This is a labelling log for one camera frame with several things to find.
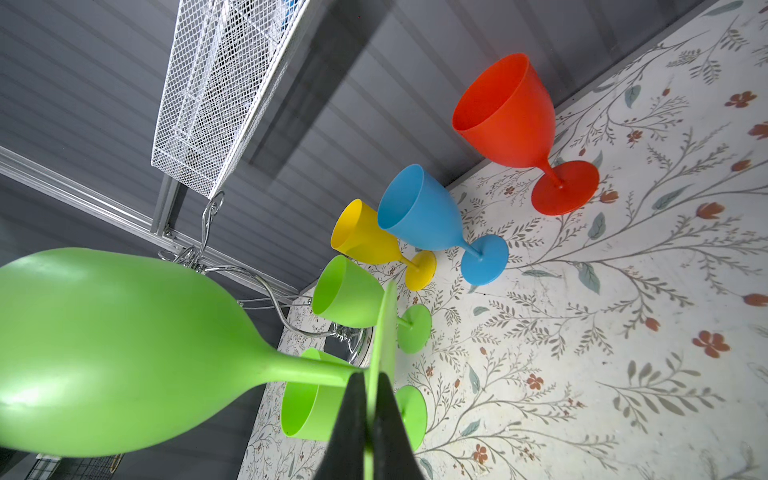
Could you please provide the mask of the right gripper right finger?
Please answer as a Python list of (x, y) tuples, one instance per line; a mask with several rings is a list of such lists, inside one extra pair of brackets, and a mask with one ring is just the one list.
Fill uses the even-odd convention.
[(413, 455), (391, 382), (378, 376), (376, 412), (371, 429), (375, 480), (423, 480)]

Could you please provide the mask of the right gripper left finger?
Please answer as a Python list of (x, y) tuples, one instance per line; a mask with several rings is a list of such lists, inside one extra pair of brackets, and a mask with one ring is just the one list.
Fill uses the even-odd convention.
[(314, 480), (364, 478), (366, 403), (364, 374), (355, 373), (348, 381), (341, 412)]

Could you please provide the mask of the green wine glass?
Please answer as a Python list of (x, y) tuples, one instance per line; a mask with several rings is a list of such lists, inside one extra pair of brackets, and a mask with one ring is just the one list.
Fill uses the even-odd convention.
[[(312, 313), (344, 327), (364, 329), (376, 324), (384, 288), (367, 270), (337, 255), (318, 279)], [(432, 316), (424, 305), (409, 307), (397, 318), (397, 342), (406, 354), (420, 352), (428, 343)]]
[[(416, 451), (426, 435), (426, 401), (413, 386), (404, 386), (394, 395), (411, 449)], [(337, 417), (347, 413), (341, 407), (343, 396), (341, 387), (288, 382), (281, 406), (283, 433), (290, 438), (329, 441)]]
[(142, 256), (62, 248), (1, 270), (1, 444), (60, 457), (140, 450), (271, 382), (363, 373), (365, 474), (384, 347), (368, 369), (290, 356), (215, 281)]

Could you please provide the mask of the yellow wine glass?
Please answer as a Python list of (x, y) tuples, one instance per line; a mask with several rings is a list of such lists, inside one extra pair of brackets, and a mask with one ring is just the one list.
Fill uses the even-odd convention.
[(377, 212), (360, 199), (350, 202), (340, 214), (330, 245), (364, 264), (403, 263), (406, 266), (406, 287), (413, 292), (424, 289), (437, 270), (436, 256), (431, 251), (421, 251), (412, 259), (406, 258), (398, 239), (379, 227)]

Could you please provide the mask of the blue wine glass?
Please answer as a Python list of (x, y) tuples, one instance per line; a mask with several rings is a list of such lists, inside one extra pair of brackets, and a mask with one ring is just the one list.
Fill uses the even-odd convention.
[(461, 274), (473, 286), (492, 283), (506, 269), (506, 241), (485, 235), (468, 242), (457, 203), (419, 164), (407, 166), (390, 182), (379, 203), (377, 222), (381, 229), (422, 250), (463, 249)]

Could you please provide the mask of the red wine glass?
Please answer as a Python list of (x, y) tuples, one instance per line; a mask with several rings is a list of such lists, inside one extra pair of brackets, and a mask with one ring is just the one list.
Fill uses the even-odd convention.
[(555, 143), (555, 110), (529, 57), (508, 55), (486, 69), (465, 91), (452, 126), (482, 156), (514, 168), (537, 168), (533, 207), (548, 216), (586, 205), (600, 182), (598, 168), (586, 161), (556, 167), (549, 161)]

